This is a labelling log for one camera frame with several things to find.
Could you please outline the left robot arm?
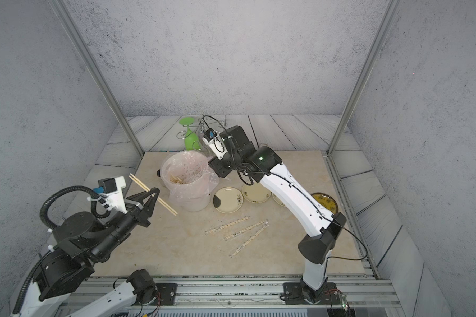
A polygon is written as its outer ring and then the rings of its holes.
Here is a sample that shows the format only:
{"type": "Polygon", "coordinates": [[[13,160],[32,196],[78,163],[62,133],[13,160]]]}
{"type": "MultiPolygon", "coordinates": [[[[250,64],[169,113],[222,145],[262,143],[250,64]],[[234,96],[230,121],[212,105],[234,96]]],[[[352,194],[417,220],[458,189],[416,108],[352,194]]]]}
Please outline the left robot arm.
{"type": "Polygon", "coordinates": [[[94,190],[86,186],[70,186],[51,195],[42,204],[40,219],[52,230],[56,245],[27,274],[12,316],[25,316],[24,303],[31,286],[38,286],[41,302],[74,292],[94,273],[95,264],[108,261],[111,253],[130,237],[137,226],[149,227],[149,218],[159,194],[160,190],[153,188],[129,196],[126,211],[118,212],[106,223],[101,223],[103,216],[97,213],[97,204],[105,200],[94,190]],[[49,208],[57,199],[71,192],[89,194],[91,210],[73,214],[62,225],[57,225],[48,216],[49,208]]]}

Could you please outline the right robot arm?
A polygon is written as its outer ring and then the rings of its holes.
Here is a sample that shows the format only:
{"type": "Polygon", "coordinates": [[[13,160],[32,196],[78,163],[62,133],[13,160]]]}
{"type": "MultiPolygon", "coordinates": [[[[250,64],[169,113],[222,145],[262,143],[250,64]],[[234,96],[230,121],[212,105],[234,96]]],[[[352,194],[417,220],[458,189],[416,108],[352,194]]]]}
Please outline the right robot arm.
{"type": "Polygon", "coordinates": [[[292,176],[282,159],[269,147],[256,149],[243,128],[235,125],[222,133],[207,129],[202,140],[214,153],[210,168],[224,178],[232,171],[246,176],[271,191],[296,217],[305,230],[298,250],[305,258],[300,295],[286,302],[320,303],[328,291],[327,263],[346,217],[318,203],[292,176]]]}

